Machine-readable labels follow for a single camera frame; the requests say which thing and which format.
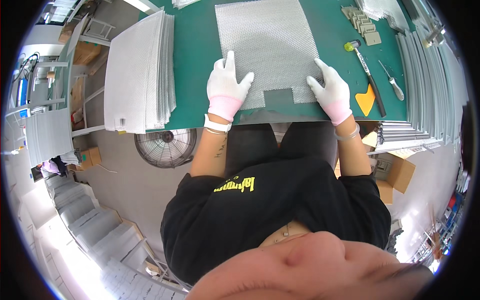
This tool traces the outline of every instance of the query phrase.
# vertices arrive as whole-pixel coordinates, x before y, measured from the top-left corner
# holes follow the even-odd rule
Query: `pink glove cuff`
[[[208,112],[222,117],[229,122],[233,121],[233,116],[235,116],[243,104],[243,101],[240,99],[227,95],[213,96],[209,100],[210,107],[208,108]]]
[[[333,126],[338,126],[352,114],[350,108],[346,108],[343,103],[339,102],[330,103],[325,106],[323,110],[330,117]]]

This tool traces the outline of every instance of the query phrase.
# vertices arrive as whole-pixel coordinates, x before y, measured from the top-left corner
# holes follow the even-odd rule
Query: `hand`
[[[315,63],[322,70],[325,88],[311,76],[307,76],[307,83],[332,124],[337,126],[352,114],[350,89],[334,68],[327,66],[320,59],[315,59]]]
[[[240,84],[237,83],[235,57],[233,51],[229,51],[225,66],[223,66],[223,59],[219,59],[210,73],[207,82],[207,95],[210,100],[208,112],[232,122],[233,116],[245,101],[252,81],[253,73],[250,72]]]

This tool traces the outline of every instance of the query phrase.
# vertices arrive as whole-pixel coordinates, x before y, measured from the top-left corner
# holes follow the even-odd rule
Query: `bracelet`
[[[209,128],[206,128],[206,127],[204,127],[204,128],[205,128],[209,133],[220,134],[220,135],[225,135],[225,134],[228,133],[228,132],[218,133],[218,132],[215,132],[215,131],[213,131],[213,130],[210,130]]]
[[[355,123],[355,124],[357,125],[357,127],[355,128],[355,131],[352,132],[349,136],[345,136],[345,137],[343,137],[343,136],[338,136],[338,135],[336,134],[336,132],[334,132],[333,134],[334,134],[335,138],[336,138],[337,140],[339,140],[339,141],[348,141],[348,140],[350,140],[350,139],[353,139],[353,138],[354,138],[355,136],[357,136],[357,134],[359,134],[359,132],[360,132],[360,125],[359,125],[358,123]]]

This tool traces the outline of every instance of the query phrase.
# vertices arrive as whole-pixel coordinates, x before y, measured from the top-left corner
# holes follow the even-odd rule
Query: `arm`
[[[348,137],[357,127],[350,109],[348,84],[334,68],[327,66],[320,59],[315,59],[315,63],[322,70],[325,88],[311,76],[307,76],[307,83],[322,109],[330,117],[336,134]],[[338,155],[342,162],[340,164],[342,176],[369,175],[372,172],[365,147],[358,134],[346,141],[338,141]]]
[[[338,136],[349,136],[356,127],[353,115],[350,115],[335,127],[335,131]],[[340,164],[342,176],[369,175],[372,172],[359,134],[349,140],[338,141],[338,157],[342,162]]]
[[[220,124],[229,122],[222,117],[208,114],[210,121]],[[200,144],[192,161],[190,175],[211,175],[223,177],[225,172],[225,160],[227,158],[227,135],[214,134],[204,128]]]
[[[245,101],[253,81],[253,73],[248,73],[238,84],[235,75],[235,57],[228,52],[225,65],[223,59],[217,60],[207,82],[207,95],[210,101],[208,119],[214,123],[229,124],[233,116]],[[213,129],[205,129],[192,161],[192,177],[211,175],[224,177],[227,158],[227,134]]]

